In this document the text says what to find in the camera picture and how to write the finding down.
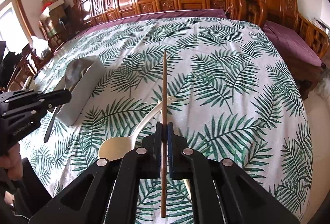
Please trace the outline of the person's left hand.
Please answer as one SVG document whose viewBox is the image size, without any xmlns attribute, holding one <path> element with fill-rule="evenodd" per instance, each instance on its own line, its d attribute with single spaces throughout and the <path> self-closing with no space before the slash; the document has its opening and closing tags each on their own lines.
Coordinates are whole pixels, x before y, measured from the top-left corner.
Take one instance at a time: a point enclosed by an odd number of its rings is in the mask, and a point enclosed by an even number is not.
<svg viewBox="0 0 330 224">
<path fill-rule="evenodd" d="M 15 144 L 8 150 L 7 155 L 0 158 L 1 167 L 7 170 L 9 179 L 17 181 L 23 176 L 22 159 L 20 155 L 20 144 Z"/>
</svg>

